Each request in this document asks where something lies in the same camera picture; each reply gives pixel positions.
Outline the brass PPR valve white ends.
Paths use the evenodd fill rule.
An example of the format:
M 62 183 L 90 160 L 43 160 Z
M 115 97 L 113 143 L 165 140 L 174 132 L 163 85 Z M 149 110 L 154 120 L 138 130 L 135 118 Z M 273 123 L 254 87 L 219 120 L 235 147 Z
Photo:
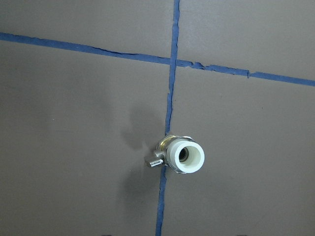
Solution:
M 145 157 L 148 167 L 168 166 L 179 174 L 199 171 L 205 161 L 201 145 L 189 136 L 167 135 L 156 148 Z

